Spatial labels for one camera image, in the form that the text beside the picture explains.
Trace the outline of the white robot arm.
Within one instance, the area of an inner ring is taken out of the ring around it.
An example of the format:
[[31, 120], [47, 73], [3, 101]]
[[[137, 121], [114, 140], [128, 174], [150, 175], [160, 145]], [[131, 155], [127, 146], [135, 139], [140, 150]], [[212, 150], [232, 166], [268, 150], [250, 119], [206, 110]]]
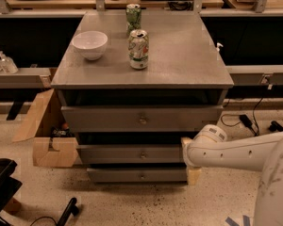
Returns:
[[254, 226], [283, 226], [283, 131], [238, 140], [208, 124], [182, 143], [188, 168], [228, 168], [261, 173]]

